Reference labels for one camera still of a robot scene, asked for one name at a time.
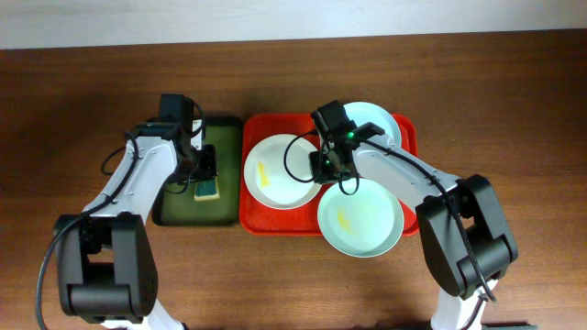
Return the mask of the white plate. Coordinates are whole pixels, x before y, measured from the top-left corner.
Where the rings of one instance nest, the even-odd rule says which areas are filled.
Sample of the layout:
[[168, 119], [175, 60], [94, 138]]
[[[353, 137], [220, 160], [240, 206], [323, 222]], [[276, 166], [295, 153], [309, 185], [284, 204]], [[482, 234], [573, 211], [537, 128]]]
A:
[[253, 198], [277, 210], [308, 204], [321, 189], [318, 183], [299, 182], [285, 170], [283, 156], [295, 135], [279, 134], [256, 144], [244, 164], [244, 182]]

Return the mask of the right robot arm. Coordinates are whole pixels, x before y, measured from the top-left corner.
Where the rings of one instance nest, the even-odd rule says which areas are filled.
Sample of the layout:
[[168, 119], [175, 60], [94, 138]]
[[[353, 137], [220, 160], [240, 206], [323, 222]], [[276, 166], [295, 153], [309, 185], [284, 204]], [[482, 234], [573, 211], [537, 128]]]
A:
[[493, 288], [518, 257], [518, 247], [489, 180], [467, 179], [426, 164], [368, 123], [316, 127], [340, 179], [380, 184], [417, 219], [426, 266], [438, 284], [432, 329], [480, 329]]

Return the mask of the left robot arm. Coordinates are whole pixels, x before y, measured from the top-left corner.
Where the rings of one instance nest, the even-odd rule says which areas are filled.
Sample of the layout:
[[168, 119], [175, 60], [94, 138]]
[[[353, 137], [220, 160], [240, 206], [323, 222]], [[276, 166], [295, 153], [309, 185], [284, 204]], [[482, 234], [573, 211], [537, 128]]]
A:
[[56, 222], [62, 310], [108, 329], [183, 329], [157, 298], [158, 272], [145, 222], [161, 188], [198, 164], [194, 141], [205, 137], [195, 120], [140, 123], [125, 134], [125, 155], [105, 188], [80, 214]]

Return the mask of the light green plate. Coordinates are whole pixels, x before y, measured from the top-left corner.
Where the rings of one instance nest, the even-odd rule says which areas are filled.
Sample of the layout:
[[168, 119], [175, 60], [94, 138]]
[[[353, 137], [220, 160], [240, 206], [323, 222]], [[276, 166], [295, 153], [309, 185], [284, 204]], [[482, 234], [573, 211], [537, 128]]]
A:
[[361, 179], [333, 185], [320, 199], [317, 222], [325, 240], [355, 258], [373, 258], [391, 250], [404, 231], [399, 200], [379, 183]]

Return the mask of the green yellow sponge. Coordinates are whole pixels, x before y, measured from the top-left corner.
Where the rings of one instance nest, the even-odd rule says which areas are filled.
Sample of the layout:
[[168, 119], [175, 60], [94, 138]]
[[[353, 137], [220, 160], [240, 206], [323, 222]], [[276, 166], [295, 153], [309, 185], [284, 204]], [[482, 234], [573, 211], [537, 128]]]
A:
[[194, 188], [194, 199], [197, 202], [220, 198], [217, 178], [198, 181]]

